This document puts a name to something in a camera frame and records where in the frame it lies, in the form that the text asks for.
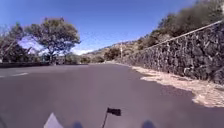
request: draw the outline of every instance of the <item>stone wall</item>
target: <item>stone wall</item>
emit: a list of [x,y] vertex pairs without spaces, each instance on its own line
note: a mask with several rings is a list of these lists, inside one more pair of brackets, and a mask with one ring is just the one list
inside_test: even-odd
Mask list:
[[118,62],[224,84],[224,22],[144,49]]

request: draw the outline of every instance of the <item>vegetation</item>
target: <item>vegetation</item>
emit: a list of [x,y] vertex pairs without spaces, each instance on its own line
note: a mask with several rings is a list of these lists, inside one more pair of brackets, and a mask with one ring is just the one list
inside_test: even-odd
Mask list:
[[104,58],[101,57],[101,56],[95,56],[95,57],[92,59],[92,62],[93,62],[93,63],[103,63],[103,62],[104,62]]
[[121,56],[121,51],[118,48],[111,48],[104,54],[104,58],[107,61],[114,60],[119,56]]
[[16,23],[11,28],[0,28],[0,60],[3,62],[22,62],[27,60],[28,51],[18,42],[24,37],[23,28]]
[[78,63],[79,63],[79,56],[71,52],[65,55],[65,64],[78,64]]
[[81,57],[80,57],[80,62],[81,62],[82,64],[88,64],[88,63],[91,62],[91,59],[90,59],[90,57],[88,57],[88,56],[81,56]]
[[75,44],[80,43],[78,31],[63,18],[45,18],[41,24],[25,28],[26,36],[47,49],[50,61],[59,53],[67,53]]
[[222,20],[223,2],[224,0],[198,0],[193,6],[184,8],[176,14],[169,13],[161,20],[158,28],[141,41],[141,45],[144,48],[151,47],[171,37],[177,37]]

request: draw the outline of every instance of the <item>small flag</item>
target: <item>small flag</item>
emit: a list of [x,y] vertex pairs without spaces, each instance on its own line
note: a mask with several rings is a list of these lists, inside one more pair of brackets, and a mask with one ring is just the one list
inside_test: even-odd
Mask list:
[[116,116],[121,116],[121,110],[120,109],[112,109],[112,108],[107,108],[107,113],[116,115]]

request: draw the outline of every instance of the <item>blue sky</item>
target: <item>blue sky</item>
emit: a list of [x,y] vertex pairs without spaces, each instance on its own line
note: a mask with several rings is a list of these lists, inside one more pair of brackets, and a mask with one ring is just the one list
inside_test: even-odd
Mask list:
[[0,0],[0,25],[41,23],[64,17],[79,30],[82,43],[73,50],[96,50],[150,33],[169,12],[195,0]]

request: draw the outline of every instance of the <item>asphalt road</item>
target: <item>asphalt road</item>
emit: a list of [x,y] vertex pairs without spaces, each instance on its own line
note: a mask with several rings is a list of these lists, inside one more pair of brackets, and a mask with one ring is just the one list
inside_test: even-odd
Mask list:
[[224,108],[195,104],[191,92],[141,77],[112,64],[0,69],[0,122],[43,128],[54,113],[65,128],[101,128],[112,107],[122,116],[109,115],[105,128],[224,128]]

